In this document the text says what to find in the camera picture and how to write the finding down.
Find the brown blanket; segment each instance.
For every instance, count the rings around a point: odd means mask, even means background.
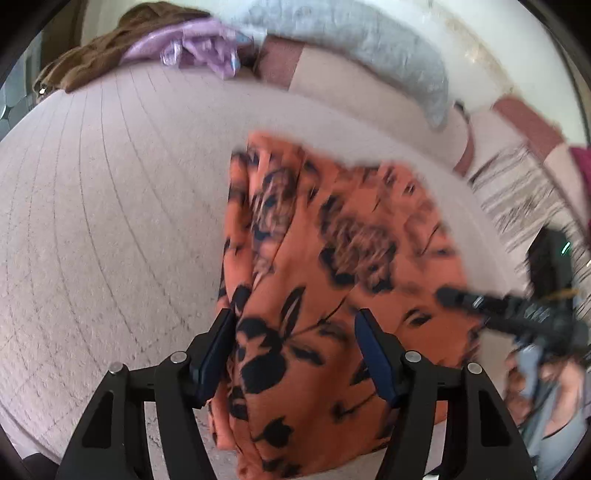
[[[42,87],[76,90],[115,68],[123,54],[143,36],[168,25],[206,17],[208,12],[168,2],[139,4],[121,17],[111,33],[73,48],[47,65],[37,77],[35,91]]]

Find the floral garment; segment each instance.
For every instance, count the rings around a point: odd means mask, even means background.
[[[320,472],[387,444],[396,412],[355,342],[360,308],[436,364],[471,348],[476,323],[433,296],[465,287],[460,258],[402,164],[344,168],[252,134],[230,161],[225,235],[217,307],[238,324],[210,427],[237,450],[242,480]]]

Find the mattress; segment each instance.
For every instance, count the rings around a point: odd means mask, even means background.
[[[59,458],[112,361],[154,365],[208,329],[229,157],[253,129],[346,163],[406,161],[439,204],[470,285],[499,294],[516,285],[469,188],[412,148],[254,81],[124,66],[52,94],[0,142],[0,418],[11,431]],[[510,346],[483,347],[499,388]],[[218,477],[234,478],[233,456],[215,450],[204,412],[197,420]],[[149,405],[147,429],[155,478],[166,478]],[[369,478],[382,455],[318,478]]]

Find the blue gripper pad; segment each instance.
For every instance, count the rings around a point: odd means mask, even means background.
[[[385,333],[369,310],[361,310],[355,316],[355,338],[363,355],[363,360],[374,381],[378,396],[394,405],[398,399],[394,389],[394,370],[377,336]]]

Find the gray pillow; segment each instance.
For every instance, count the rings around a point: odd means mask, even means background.
[[[256,0],[236,21],[340,51],[402,87],[419,102],[431,126],[447,119],[448,79],[439,53],[375,8],[354,0]]]

